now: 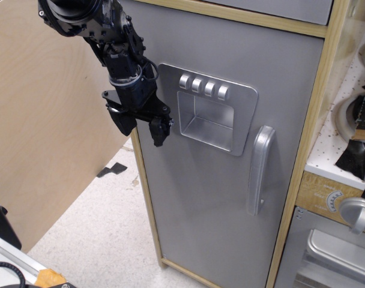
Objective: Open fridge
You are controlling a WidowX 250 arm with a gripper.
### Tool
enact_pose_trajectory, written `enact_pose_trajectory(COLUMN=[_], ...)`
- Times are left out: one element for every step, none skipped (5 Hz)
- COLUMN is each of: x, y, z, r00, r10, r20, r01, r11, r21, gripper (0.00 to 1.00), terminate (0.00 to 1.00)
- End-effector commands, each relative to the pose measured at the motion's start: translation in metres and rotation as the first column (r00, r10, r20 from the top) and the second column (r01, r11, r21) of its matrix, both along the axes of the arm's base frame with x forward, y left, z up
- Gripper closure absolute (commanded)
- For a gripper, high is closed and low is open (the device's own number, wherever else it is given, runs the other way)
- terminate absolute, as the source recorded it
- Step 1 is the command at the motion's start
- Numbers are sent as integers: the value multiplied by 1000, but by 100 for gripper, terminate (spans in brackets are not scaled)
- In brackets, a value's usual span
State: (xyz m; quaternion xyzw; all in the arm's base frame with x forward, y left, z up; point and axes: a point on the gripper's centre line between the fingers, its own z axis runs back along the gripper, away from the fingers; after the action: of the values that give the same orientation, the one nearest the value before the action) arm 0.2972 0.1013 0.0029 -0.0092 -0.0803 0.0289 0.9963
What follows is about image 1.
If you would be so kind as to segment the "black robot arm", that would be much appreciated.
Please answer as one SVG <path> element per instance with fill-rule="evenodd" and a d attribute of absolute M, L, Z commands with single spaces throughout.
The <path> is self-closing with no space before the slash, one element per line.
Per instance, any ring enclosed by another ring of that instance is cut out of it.
<path fill-rule="evenodd" d="M 149 124 L 156 147 L 163 145 L 173 119 L 157 97 L 157 66 L 144 56 L 143 38 L 118 1 L 39 1 L 44 23 L 65 37 L 82 37 L 109 73 L 114 87 L 103 92 L 115 125 L 128 136 L 137 121 Z"/>

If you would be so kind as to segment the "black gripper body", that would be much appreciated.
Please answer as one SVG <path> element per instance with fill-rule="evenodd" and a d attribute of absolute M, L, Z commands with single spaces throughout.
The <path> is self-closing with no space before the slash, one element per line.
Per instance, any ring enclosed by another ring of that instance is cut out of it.
<path fill-rule="evenodd" d="M 139 80 L 132 85 L 115 85 L 114 90 L 104 91 L 108 111 L 116 115 L 132 116 L 151 122 L 160 118 L 171 122 L 170 108 L 157 98 L 155 81 Z"/>

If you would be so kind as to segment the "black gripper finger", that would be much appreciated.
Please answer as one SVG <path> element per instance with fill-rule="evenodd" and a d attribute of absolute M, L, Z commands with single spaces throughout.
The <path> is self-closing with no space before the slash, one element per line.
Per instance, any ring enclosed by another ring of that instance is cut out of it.
<path fill-rule="evenodd" d="M 154 146 L 161 147 L 167 136 L 170 135 L 170 128 L 173 126 L 172 118 L 154 118 L 149 123 L 149 131 L 154 141 Z"/>
<path fill-rule="evenodd" d="M 129 136 L 132 130 L 137 126 L 136 119 L 128 113 L 121 113 L 119 110 L 108 107 L 107 108 L 115 125 L 119 128 L 123 135 Z"/>

